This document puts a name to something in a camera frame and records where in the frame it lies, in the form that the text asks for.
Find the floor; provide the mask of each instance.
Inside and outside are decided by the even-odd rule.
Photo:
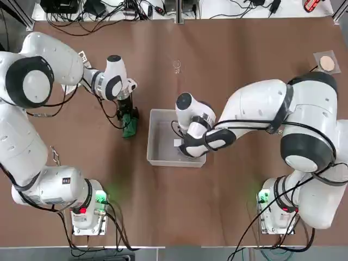
[[[34,5],[36,0],[17,0],[20,4],[26,3],[26,7],[30,9],[30,5]],[[342,0],[331,0],[333,10],[337,10]],[[8,33],[9,33],[9,49],[12,52],[18,52],[21,49],[23,39],[28,32],[23,25],[14,20],[12,17],[4,13]],[[7,36],[3,23],[3,16],[0,13],[0,43],[7,48]],[[348,46],[348,14],[343,16],[340,21],[342,34]],[[137,261],[174,261],[174,260],[226,260],[233,248],[200,248],[200,247],[169,247],[166,249],[145,249],[134,253]],[[97,253],[89,253],[81,257],[81,260],[115,260],[113,251],[101,251]],[[311,260],[346,260],[348,255],[348,247],[312,247],[305,253],[296,253],[292,256],[292,260],[311,261]],[[59,260],[78,260],[71,256],[68,248],[0,248],[1,261],[10,260],[28,260],[28,261],[59,261]],[[248,250],[244,251],[243,258],[249,260]],[[243,260],[241,253],[236,255],[235,260]],[[255,260],[265,260],[258,250],[255,250]]]
[[[27,261],[68,261],[68,260],[108,260],[116,261],[119,255],[135,255],[136,261],[225,261],[234,251],[234,248],[200,248],[194,246],[168,247],[166,249],[144,249],[135,253],[122,251],[114,257],[113,251],[88,253],[82,257],[74,258],[67,248],[13,248],[0,249],[2,261],[27,260]],[[256,261],[265,260],[260,251],[253,250]],[[312,247],[305,253],[294,253],[292,260],[296,261],[339,261],[346,260],[348,247]],[[244,250],[236,254],[235,261],[250,260],[249,251]]]

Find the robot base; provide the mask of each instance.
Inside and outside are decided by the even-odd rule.
[[[273,199],[273,190],[262,189],[256,196],[257,213],[260,213],[265,209]],[[295,212],[287,213],[283,211],[276,202],[274,202],[264,213],[261,214],[259,218],[262,234],[286,234],[289,222],[292,220],[294,215],[296,215]],[[290,225],[288,232],[292,230],[294,223],[295,219],[293,219],[293,223]]]
[[[107,194],[103,191],[100,183],[94,179],[89,180],[92,185],[92,199],[86,209],[85,214],[72,214],[73,235],[105,235],[107,230],[107,216],[95,213],[95,210],[106,212],[107,205],[99,203],[100,197],[107,199]],[[84,228],[86,223],[95,223],[96,225]]]

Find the transparent container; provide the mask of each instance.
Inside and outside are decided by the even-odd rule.
[[[206,155],[189,158],[183,155],[175,140],[180,139],[171,128],[171,122],[177,120],[175,110],[152,109],[147,140],[147,160],[154,166],[202,167]]]

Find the green light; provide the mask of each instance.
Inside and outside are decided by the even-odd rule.
[[[267,203],[269,200],[270,190],[263,189],[259,192],[259,199]]]
[[[107,194],[103,190],[96,191],[96,202],[101,203],[107,200]]]

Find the wooden table surface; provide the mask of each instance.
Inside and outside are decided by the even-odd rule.
[[[65,29],[84,32],[75,26]],[[210,153],[200,169],[154,167],[146,160],[152,108],[174,109],[177,96],[188,91],[210,103],[219,117],[238,88],[272,78],[287,82],[315,66],[313,53],[334,50],[342,71],[334,75],[339,86],[338,118],[348,119],[348,52],[339,26],[330,17],[186,21],[184,25],[121,22],[84,37],[69,36],[44,22],[37,23],[35,30],[77,52],[84,50],[100,70],[109,55],[121,55],[128,77],[139,84],[133,99],[141,119],[131,139],[121,138],[83,88],[58,116],[30,119],[46,145],[55,146],[63,165],[78,167],[86,178],[97,179],[118,201],[133,246],[236,245],[250,223],[247,205],[254,215],[255,195],[263,182],[292,172],[280,155],[281,137],[265,132],[250,133],[233,146]],[[176,60],[181,62],[179,74],[173,67]],[[50,103],[62,96],[62,88],[56,85]],[[105,106],[114,110],[112,103]],[[16,205],[10,188],[1,175],[0,246],[66,246],[59,218]],[[317,231],[314,244],[348,245],[347,216],[346,193],[332,227]],[[303,235],[299,228],[285,243],[305,245]],[[261,239],[262,244],[276,242],[273,236]],[[78,242],[85,245],[85,237]],[[114,246],[113,224],[108,223],[106,237],[91,238],[88,244]],[[255,244],[249,231],[243,245]]]

